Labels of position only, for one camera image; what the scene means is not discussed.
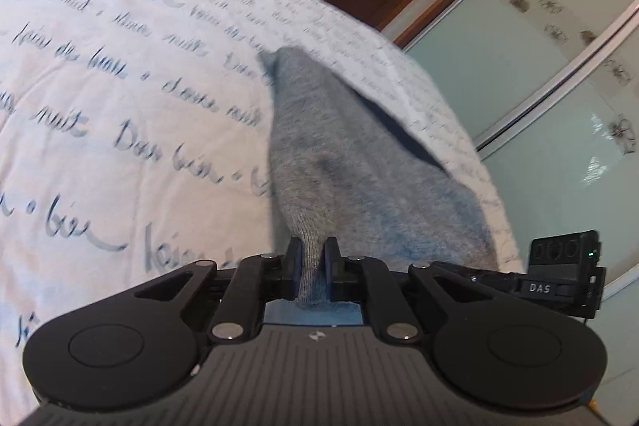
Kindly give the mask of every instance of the bedsheet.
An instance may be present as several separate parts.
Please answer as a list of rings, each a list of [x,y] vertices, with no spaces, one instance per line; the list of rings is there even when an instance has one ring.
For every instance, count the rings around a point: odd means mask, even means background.
[[[504,209],[429,76],[322,0],[0,0],[0,424],[36,406],[38,326],[199,258],[274,247],[260,50],[303,47]]]

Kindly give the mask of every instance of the silver screw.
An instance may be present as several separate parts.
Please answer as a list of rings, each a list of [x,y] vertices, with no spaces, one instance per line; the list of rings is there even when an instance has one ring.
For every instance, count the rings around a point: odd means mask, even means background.
[[[221,340],[234,340],[242,335],[244,329],[239,323],[223,322],[213,327],[211,332],[213,336]]]
[[[398,340],[410,340],[417,336],[419,331],[410,323],[393,323],[386,329],[386,334]]]

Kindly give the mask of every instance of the glass panel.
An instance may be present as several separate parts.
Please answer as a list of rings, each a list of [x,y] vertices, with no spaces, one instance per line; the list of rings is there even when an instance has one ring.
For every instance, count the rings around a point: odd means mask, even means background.
[[[477,137],[542,87],[633,0],[464,0],[408,55]]]
[[[524,260],[530,241],[596,229],[607,281],[639,262],[639,32],[484,164]]]

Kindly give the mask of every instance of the gray fabric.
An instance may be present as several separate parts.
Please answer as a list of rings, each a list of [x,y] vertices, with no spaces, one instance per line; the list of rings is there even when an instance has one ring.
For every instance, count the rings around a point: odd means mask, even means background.
[[[270,145],[276,201],[305,246],[299,301],[326,308],[321,250],[496,269],[474,193],[408,153],[331,70],[298,48],[262,53],[274,83]]]

